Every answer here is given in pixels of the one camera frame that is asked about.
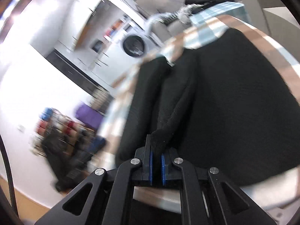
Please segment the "checkered tablecloth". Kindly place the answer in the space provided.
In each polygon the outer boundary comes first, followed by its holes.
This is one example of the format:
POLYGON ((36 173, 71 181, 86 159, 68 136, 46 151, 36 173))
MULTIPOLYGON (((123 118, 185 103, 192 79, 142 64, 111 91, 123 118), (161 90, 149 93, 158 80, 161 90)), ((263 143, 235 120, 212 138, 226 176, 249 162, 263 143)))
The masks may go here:
MULTIPOLYGON (((181 34, 168 39, 162 49, 155 49, 146 56, 146 61, 163 55, 174 62, 181 49, 197 49, 215 41, 228 28, 241 31, 272 63, 280 73, 293 96, 299 99, 299 62, 276 40, 259 29, 229 15, 220 15, 206 20, 199 26, 192 26, 181 34)), ((116 154, 119 147, 128 111, 136 88, 140 65, 136 64, 112 84, 116 99, 108 108, 108 113, 97 134, 108 141, 105 151, 116 154)), ((299 168, 293 168, 266 181, 242 189, 261 208, 269 210, 292 203, 299 198, 299 168)))

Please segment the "black knit sweater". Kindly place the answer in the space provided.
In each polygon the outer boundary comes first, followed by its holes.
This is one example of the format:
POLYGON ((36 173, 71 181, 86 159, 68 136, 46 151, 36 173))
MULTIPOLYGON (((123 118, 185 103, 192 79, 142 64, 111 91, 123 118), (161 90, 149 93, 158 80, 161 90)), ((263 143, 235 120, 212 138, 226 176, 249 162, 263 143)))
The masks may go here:
POLYGON ((196 167, 217 167, 239 186, 299 164, 299 104, 262 53, 237 29, 170 66, 141 65, 115 162, 149 142, 196 167))

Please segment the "purple bag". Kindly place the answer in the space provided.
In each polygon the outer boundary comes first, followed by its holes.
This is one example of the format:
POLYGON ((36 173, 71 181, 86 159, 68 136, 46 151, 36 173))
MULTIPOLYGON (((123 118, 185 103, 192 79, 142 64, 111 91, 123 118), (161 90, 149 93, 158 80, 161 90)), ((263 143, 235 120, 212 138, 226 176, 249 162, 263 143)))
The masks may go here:
POLYGON ((104 116, 88 106, 85 103, 80 103, 74 112, 74 117, 81 121, 86 127, 97 131, 104 119, 104 116))

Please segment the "white grey clothes pile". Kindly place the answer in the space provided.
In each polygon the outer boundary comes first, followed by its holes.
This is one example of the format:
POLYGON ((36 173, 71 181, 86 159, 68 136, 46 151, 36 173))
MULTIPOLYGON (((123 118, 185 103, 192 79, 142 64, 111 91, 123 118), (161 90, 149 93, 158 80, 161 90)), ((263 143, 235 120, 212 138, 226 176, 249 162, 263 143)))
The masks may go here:
POLYGON ((149 35, 152 31, 152 27, 157 23, 172 23, 173 21, 179 20, 181 23, 188 23, 190 22, 189 16, 192 14, 192 11, 198 8, 202 8, 203 6, 207 5, 208 3, 200 4, 190 4, 182 6, 176 12, 165 12, 165 13, 157 13, 151 15, 147 21, 145 22, 145 32, 149 35))

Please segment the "grey sofa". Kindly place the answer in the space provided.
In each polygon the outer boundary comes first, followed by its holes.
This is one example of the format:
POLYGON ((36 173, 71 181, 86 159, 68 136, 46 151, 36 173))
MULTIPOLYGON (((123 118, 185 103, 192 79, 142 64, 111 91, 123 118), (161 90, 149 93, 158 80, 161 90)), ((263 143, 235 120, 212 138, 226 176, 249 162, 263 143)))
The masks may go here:
POLYGON ((151 33, 147 36, 150 36, 153 33, 160 39, 161 42, 166 42, 168 39, 182 33, 191 25, 191 21, 188 23, 181 23, 179 20, 166 24, 157 23, 152 27, 151 33))

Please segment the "white washing machine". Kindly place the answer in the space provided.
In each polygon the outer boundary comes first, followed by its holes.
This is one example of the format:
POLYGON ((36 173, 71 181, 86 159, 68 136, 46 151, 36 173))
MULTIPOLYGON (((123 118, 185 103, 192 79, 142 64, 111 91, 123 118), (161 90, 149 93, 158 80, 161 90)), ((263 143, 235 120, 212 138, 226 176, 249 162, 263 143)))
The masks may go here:
POLYGON ((147 37, 145 31, 138 26, 133 27, 128 24, 121 31, 124 33, 119 42, 122 52, 121 57, 128 64, 139 62, 150 51, 160 47, 154 39, 147 37))

